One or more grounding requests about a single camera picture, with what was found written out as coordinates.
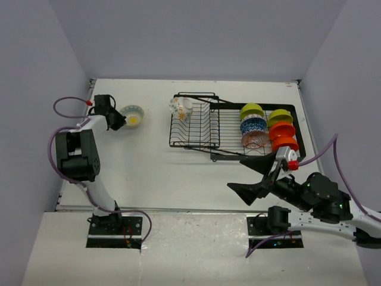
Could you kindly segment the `lime green bowl left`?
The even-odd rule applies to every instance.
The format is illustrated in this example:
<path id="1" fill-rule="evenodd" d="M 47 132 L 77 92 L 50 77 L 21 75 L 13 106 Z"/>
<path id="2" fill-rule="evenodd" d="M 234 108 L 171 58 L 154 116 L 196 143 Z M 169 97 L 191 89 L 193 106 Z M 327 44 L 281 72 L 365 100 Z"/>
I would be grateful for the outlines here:
<path id="1" fill-rule="evenodd" d="M 260 117 L 263 117 L 264 111 L 259 104 L 250 102 L 245 104 L 240 110 L 240 119 L 243 120 L 246 116 L 251 114 L 256 114 L 256 115 L 259 115 Z"/>

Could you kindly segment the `blue white patterned bowl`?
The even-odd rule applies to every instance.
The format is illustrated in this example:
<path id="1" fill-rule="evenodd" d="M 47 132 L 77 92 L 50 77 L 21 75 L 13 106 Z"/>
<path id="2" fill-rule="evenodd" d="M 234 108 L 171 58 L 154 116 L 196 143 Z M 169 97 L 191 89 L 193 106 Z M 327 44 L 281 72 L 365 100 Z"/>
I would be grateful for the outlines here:
<path id="1" fill-rule="evenodd" d="M 243 120 L 240 124 L 240 130 L 242 135 L 253 131 L 265 131 L 267 122 L 260 117 L 252 117 Z"/>

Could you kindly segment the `orange bowl rear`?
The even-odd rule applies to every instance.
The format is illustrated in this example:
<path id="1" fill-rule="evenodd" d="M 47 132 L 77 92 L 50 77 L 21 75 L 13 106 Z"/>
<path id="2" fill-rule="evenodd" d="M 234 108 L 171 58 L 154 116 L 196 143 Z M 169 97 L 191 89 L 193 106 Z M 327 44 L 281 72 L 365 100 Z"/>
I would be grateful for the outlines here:
<path id="1" fill-rule="evenodd" d="M 272 141 L 281 136 L 292 138 L 295 134 L 296 130 L 293 124 L 286 121 L 275 123 L 269 131 L 269 137 Z"/>

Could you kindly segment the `red pink patterned bowl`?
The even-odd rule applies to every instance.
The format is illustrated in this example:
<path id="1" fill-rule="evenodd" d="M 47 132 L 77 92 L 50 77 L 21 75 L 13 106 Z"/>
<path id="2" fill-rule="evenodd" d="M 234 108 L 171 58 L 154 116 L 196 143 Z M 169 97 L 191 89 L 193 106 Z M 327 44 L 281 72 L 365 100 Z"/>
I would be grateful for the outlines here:
<path id="1" fill-rule="evenodd" d="M 268 134 L 263 131 L 252 131 L 243 135 L 241 144 L 245 148 L 257 149 L 264 147 L 269 142 Z"/>

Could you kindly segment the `orange bowl front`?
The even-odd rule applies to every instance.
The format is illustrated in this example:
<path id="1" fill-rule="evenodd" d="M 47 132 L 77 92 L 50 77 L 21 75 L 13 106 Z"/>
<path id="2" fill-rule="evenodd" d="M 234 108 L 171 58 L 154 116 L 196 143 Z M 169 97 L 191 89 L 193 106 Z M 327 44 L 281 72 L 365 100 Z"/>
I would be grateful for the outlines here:
<path id="1" fill-rule="evenodd" d="M 288 136 L 278 136 L 272 141 L 272 151 L 277 151 L 280 147 L 290 147 L 294 151 L 299 150 L 297 141 Z"/>

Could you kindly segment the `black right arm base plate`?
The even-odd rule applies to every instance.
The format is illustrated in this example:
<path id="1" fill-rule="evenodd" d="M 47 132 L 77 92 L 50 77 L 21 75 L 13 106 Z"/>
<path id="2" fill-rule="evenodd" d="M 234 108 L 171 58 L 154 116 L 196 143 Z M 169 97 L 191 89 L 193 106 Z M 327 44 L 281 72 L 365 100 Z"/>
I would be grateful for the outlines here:
<path id="1" fill-rule="evenodd" d="M 304 248 L 301 231 L 273 234 L 267 227 L 267 216 L 264 213 L 247 216 L 246 224 L 248 230 L 246 259 L 258 249 Z"/>

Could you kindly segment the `lime green bowl right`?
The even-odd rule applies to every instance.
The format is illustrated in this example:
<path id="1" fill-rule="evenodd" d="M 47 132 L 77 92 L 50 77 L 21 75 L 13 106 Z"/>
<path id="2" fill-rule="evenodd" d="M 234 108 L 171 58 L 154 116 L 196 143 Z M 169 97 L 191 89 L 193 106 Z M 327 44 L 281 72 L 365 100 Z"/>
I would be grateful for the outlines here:
<path id="1" fill-rule="evenodd" d="M 270 128 L 278 122 L 293 123 L 293 117 L 287 110 L 277 109 L 268 116 L 267 126 Z"/>

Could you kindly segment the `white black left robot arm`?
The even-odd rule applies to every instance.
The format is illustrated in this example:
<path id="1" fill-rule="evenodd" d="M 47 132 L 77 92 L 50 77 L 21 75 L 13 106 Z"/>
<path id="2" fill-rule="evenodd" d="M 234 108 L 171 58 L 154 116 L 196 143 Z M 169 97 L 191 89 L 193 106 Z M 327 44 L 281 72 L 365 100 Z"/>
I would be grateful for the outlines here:
<path id="1" fill-rule="evenodd" d="M 96 136 L 108 130 L 117 131 L 125 124 L 125 117 L 116 110 L 113 96 L 94 96 L 85 102 L 89 112 L 75 127 L 56 131 L 49 142 L 55 144 L 56 161 L 49 155 L 57 174 L 79 187 L 93 207 L 90 218 L 90 235 L 112 236 L 123 230 L 124 220 L 116 201 L 109 195 L 99 174 L 101 161 L 96 146 Z"/>

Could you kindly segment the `orange bowl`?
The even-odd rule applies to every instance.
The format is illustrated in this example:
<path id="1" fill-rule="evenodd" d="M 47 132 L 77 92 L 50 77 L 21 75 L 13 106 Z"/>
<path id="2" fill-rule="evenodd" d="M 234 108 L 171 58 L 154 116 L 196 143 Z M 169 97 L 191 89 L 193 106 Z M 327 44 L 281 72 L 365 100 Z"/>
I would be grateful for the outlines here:
<path id="1" fill-rule="evenodd" d="M 272 141 L 281 136 L 292 138 L 295 134 L 296 130 L 293 124 L 286 121 L 275 123 L 269 131 L 269 137 Z"/>
<path id="2" fill-rule="evenodd" d="M 272 151 L 277 151 L 280 147 L 290 147 L 294 151 L 299 150 L 297 141 L 288 136 L 278 136 L 272 141 Z"/>

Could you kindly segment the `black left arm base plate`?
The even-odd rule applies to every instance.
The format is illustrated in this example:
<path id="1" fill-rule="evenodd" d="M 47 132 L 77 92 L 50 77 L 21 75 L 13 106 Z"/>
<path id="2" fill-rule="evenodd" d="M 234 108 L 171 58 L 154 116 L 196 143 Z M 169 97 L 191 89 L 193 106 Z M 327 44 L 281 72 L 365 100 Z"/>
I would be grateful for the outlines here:
<path id="1" fill-rule="evenodd" d="M 88 222 L 86 248 L 141 249 L 143 217 L 93 215 Z"/>

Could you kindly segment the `lime green bowl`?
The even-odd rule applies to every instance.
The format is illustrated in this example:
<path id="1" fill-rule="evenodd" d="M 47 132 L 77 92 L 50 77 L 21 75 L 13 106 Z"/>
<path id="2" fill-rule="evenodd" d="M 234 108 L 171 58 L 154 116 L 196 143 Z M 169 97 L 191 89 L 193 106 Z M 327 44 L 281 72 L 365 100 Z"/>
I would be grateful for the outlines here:
<path id="1" fill-rule="evenodd" d="M 270 128 L 278 122 L 293 123 L 293 117 L 287 110 L 277 109 L 268 116 L 267 126 Z"/>
<path id="2" fill-rule="evenodd" d="M 256 114 L 256 115 L 259 115 L 260 117 L 263 117 L 264 111 L 259 104 L 250 102 L 245 104 L 240 110 L 240 119 L 243 120 L 246 116 L 251 114 Z"/>

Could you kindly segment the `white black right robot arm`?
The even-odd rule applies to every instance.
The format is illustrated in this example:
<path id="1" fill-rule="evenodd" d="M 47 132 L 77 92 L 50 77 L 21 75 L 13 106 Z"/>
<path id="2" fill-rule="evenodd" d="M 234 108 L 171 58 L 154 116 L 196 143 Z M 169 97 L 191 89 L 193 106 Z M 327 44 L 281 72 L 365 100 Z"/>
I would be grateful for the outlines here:
<path id="1" fill-rule="evenodd" d="M 295 211 L 269 207 L 265 216 L 249 222 L 255 228 L 252 236 L 292 238 L 298 231 L 309 230 L 344 237 L 362 248 L 380 248 L 380 213 L 359 208 L 352 196 L 319 172 L 310 174 L 304 183 L 297 183 L 292 175 L 299 166 L 294 150 L 282 147 L 240 163 L 263 175 L 256 184 L 227 185 L 246 205 L 272 194 L 296 207 Z"/>

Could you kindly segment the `white floral leaf bowl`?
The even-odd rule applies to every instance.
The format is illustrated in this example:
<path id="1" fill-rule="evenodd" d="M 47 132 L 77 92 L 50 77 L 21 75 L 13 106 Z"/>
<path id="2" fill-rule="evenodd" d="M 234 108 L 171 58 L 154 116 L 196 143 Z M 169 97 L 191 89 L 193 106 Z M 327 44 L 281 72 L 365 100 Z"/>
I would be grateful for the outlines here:
<path id="1" fill-rule="evenodd" d="M 193 113 L 193 103 L 186 97 L 174 97 L 170 100 L 169 109 L 176 119 L 190 122 Z"/>

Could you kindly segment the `yellow sun pattern bowl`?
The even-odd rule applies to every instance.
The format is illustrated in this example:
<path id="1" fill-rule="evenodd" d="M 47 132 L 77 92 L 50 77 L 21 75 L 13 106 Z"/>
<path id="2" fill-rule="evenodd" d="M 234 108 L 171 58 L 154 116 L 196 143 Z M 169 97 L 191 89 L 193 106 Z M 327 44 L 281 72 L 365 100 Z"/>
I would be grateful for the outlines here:
<path id="1" fill-rule="evenodd" d="M 119 110 L 120 114 L 125 117 L 125 127 L 137 127 L 143 120 L 145 112 L 139 105 L 127 105 Z"/>

